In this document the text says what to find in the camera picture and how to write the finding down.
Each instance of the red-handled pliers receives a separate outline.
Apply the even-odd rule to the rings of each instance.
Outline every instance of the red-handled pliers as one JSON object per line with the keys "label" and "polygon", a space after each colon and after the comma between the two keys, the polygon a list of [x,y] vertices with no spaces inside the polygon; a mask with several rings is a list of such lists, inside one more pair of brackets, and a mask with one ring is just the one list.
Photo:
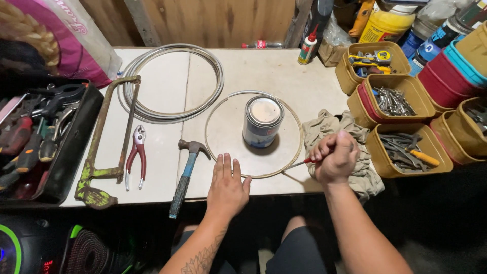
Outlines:
{"label": "red-handled pliers", "polygon": [[146,151],[144,150],[144,140],[146,139],[146,129],[142,125],[138,125],[133,132],[133,143],[132,143],[132,150],[130,151],[130,155],[127,158],[127,164],[125,165],[125,190],[129,191],[129,174],[130,169],[132,168],[133,159],[135,155],[138,153],[140,156],[140,161],[142,163],[142,167],[140,169],[140,183],[139,189],[142,189],[142,184],[146,179]]}

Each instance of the plastic bag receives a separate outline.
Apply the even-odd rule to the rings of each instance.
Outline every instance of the plastic bag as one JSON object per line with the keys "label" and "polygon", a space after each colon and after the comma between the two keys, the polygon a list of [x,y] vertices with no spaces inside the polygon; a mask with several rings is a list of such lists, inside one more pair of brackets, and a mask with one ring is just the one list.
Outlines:
{"label": "plastic bag", "polygon": [[348,47],[352,44],[352,38],[348,35],[347,32],[345,32],[338,26],[337,19],[335,18],[333,12],[323,32],[323,39],[333,47],[336,47],[338,45]]}
{"label": "plastic bag", "polygon": [[442,20],[455,14],[456,9],[467,7],[473,0],[430,0],[428,4],[418,12],[420,20]]}
{"label": "plastic bag", "polygon": [[29,43],[51,74],[97,87],[115,79],[122,65],[78,0],[0,0],[0,38]]}

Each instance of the red bottle cap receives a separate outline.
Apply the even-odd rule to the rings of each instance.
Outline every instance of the red bottle cap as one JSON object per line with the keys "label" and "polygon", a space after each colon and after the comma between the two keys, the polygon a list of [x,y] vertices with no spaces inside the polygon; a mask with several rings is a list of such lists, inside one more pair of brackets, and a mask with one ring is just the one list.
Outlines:
{"label": "red bottle cap", "polygon": [[310,42],[313,42],[316,39],[316,29],[317,28],[318,28],[318,24],[316,24],[316,27],[315,27],[315,30],[313,31],[313,33],[308,36],[308,40]]}

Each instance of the claw hammer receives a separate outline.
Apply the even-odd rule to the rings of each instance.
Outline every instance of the claw hammer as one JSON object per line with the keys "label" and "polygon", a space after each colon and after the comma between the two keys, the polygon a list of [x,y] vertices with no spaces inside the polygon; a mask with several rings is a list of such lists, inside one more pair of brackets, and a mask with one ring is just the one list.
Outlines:
{"label": "claw hammer", "polygon": [[189,150],[189,157],[187,159],[186,167],[184,168],[181,179],[179,179],[178,187],[172,198],[171,208],[169,209],[169,218],[175,219],[181,208],[181,204],[186,196],[187,187],[189,186],[189,180],[191,179],[191,172],[193,171],[194,162],[199,152],[202,151],[210,160],[210,153],[206,146],[200,142],[191,141],[186,142],[183,139],[179,140],[178,147],[180,150]]}

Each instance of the hammer head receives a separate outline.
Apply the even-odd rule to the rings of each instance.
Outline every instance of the hammer head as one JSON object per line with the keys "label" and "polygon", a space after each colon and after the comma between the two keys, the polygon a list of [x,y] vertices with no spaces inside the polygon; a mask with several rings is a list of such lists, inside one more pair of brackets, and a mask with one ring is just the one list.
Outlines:
{"label": "hammer head", "polygon": [[181,139],[178,142],[178,147],[180,150],[187,149],[189,150],[189,153],[196,153],[196,156],[200,151],[202,151],[206,155],[206,157],[208,157],[208,160],[210,160],[210,153],[208,152],[208,149],[206,149],[206,146],[200,142],[196,142],[196,141],[186,142],[183,139]]}

